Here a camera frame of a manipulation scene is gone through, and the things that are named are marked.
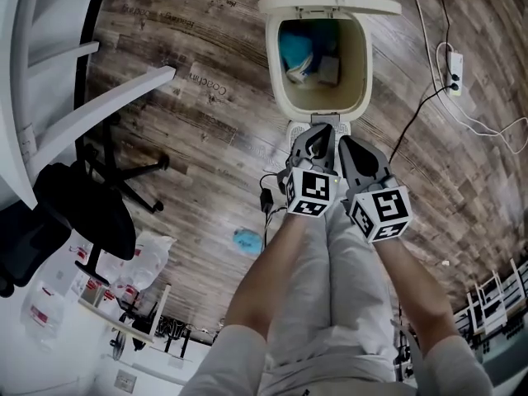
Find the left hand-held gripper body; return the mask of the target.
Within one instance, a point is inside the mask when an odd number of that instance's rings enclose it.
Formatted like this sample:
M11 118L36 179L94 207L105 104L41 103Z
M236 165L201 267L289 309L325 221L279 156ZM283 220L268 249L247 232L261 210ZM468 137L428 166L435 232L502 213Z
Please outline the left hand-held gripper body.
M288 214L319 218L335 201L339 176L301 158L296 166L277 174L277 184L286 197Z

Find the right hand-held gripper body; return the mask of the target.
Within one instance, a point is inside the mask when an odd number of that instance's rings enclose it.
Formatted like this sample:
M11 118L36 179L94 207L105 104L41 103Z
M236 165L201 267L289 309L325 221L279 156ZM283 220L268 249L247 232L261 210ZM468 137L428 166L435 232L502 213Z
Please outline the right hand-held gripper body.
M387 176L355 194L347 215L368 243L397 238L413 220L408 189Z

